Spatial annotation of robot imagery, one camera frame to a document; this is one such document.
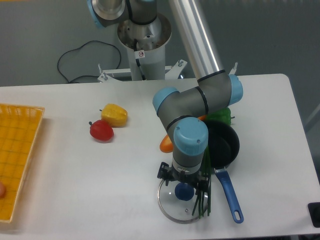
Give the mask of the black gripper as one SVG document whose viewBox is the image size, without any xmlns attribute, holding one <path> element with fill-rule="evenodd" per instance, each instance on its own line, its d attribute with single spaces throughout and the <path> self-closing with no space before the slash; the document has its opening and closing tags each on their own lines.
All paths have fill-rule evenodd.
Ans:
<svg viewBox="0 0 320 240">
<path fill-rule="evenodd" d="M 185 183 L 196 188 L 196 195 L 209 193 L 210 178 L 199 176 L 199 171 L 188 174 L 186 171 L 178 172 L 174 167 L 170 167 L 166 162 L 161 162 L 157 178 L 162 179 L 167 187 L 169 182 Z"/>
</svg>

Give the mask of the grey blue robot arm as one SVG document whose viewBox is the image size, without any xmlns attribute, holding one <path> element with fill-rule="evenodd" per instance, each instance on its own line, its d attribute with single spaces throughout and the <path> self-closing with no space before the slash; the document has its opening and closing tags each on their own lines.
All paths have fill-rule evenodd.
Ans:
<svg viewBox="0 0 320 240">
<path fill-rule="evenodd" d="M 157 176 L 207 192 L 210 174 L 204 172 L 202 159 L 209 133 L 199 117 L 240 101 L 243 87 L 235 75 L 225 72 L 200 3 L 172 0 L 169 5 L 198 85 L 182 92 L 167 87 L 153 97 L 156 114 L 173 144 L 172 164 L 162 163 Z M 89 0 L 87 6 L 96 25 L 118 26 L 134 81 L 165 78 L 165 46 L 172 29 L 155 0 Z"/>
</svg>

